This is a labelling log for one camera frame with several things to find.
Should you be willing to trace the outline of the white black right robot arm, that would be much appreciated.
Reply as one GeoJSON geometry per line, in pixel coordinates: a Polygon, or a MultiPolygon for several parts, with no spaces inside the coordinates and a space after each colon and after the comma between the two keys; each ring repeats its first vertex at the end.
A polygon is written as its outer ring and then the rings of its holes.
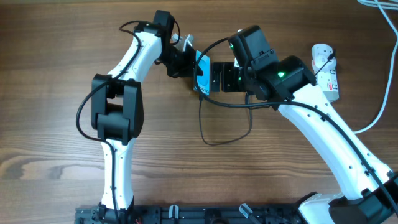
{"type": "Polygon", "coordinates": [[[337,194],[313,193],[298,205],[307,223],[382,223],[397,213],[397,174],[354,134],[327,100],[316,76],[295,56],[279,60],[262,30],[250,26],[227,39],[240,72],[234,91],[270,106],[310,142],[340,186],[337,194]]]}

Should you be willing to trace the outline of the blue screen smartphone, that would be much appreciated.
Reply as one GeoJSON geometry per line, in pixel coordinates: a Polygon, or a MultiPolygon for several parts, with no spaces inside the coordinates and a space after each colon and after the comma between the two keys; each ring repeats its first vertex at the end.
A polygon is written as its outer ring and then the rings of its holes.
{"type": "Polygon", "coordinates": [[[198,64],[197,84],[205,95],[210,94],[211,85],[211,62],[207,55],[204,55],[198,64]]]}

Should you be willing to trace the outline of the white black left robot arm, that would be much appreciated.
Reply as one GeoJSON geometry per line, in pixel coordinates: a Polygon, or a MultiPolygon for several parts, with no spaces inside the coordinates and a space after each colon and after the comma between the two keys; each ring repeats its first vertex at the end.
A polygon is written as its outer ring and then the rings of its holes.
{"type": "Polygon", "coordinates": [[[172,78],[192,77],[195,51],[186,40],[171,41],[177,25],[168,11],[152,22],[136,21],[134,39],[118,65],[91,83],[91,126],[105,161],[105,186],[92,222],[134,223],[131,162],[144,122],[142,83],[153,64],[163,64],[172,78]]]}

